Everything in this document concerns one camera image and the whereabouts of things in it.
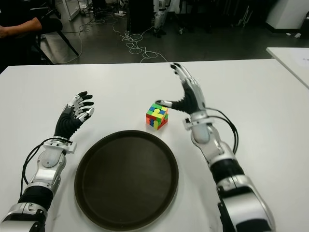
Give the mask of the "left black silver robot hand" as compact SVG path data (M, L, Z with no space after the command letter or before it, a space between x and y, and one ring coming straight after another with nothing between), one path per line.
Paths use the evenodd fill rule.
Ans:
M55 128L55 137L69 140L94 113L92 95L87 91L75 95L64 107Z

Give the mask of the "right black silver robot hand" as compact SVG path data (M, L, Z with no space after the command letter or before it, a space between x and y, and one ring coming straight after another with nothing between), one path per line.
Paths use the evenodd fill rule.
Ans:
M155 103L189 115L206 111L205 98L197 80L179 63L172 63L170 67L181 81L184 97L179 101L157 100Z

